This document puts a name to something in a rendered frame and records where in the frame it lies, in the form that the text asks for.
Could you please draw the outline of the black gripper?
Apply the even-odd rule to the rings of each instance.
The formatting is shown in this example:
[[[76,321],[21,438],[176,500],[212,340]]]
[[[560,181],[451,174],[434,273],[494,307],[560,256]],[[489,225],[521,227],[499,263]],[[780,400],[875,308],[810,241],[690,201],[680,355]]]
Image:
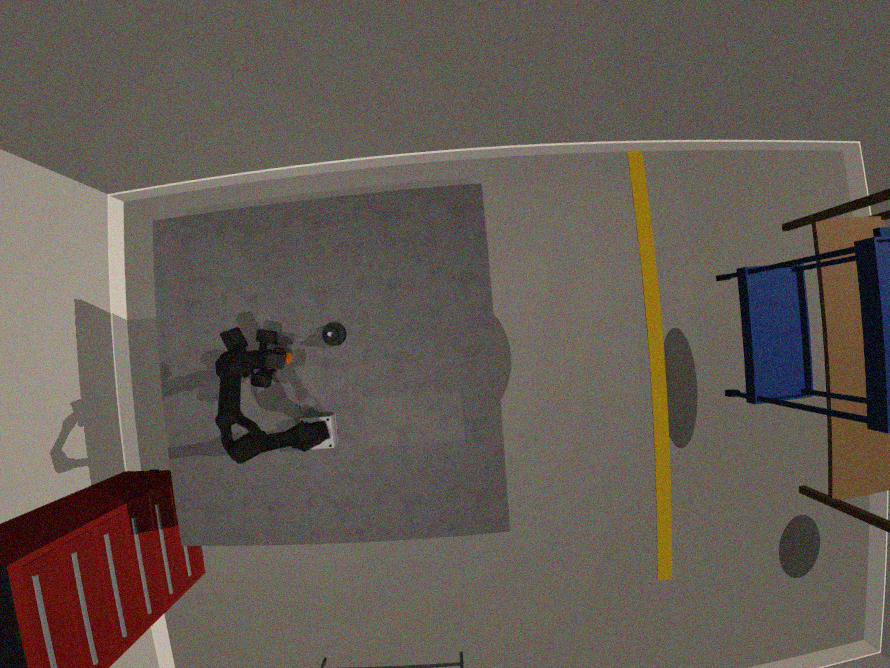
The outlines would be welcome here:
[[[259,350],[252,350],[257,352],[259,356],[259,365],[256,369],[259,369],[259,372],[255,374],[251,373],[251,384],[252,386],[267,388],[271,386],[272,382],[272,374],[276,371],[276,369],[268,369],[262,368],[263,363],[265,362],[264,352],[267,350],[267,343],[279,345],[277,342],[278,333],[276,331],[258,329],[257,330],[257,338],[256,341],[260,342]]]

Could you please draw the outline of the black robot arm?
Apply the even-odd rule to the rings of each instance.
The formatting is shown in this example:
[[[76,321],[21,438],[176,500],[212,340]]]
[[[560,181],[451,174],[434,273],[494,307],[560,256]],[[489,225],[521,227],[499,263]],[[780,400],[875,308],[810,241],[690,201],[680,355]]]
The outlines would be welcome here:
[[[232,460],[242,464],[260,453],[289,446],[306,452],[331,438],[326,421],[311,424],[308,421],[299,422],[285,432],[266,434],[257,423],[245,417],[240,411],[241,379],[254,373],[253,369],[259,365],[259,356],[255,351],[247,351],[248,342],[239,327],[219,335],[228,350],[215,363],[216,374],[221,381],[215,422],[221,431],[221,444]],[[286,353],[283,348],[277,347],[266,350],[262,368],[283,369]],[[234,423],[249,431],[235,441],[231,433]]]

